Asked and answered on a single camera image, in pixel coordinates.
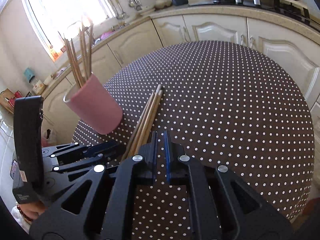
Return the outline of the person left hand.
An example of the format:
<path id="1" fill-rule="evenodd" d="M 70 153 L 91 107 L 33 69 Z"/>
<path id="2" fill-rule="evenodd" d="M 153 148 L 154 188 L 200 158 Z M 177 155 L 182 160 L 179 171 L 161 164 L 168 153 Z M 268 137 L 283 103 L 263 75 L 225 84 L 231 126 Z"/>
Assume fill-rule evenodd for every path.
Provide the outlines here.
<path id="1" fill-rule="evenodd" d="M 47 207 L 41 201 L 17 204 L 16 206 L 23 219 L 28 224 L 31 224 L 34 220 L 38 219 L 38 217 L 47 210 Z"/>

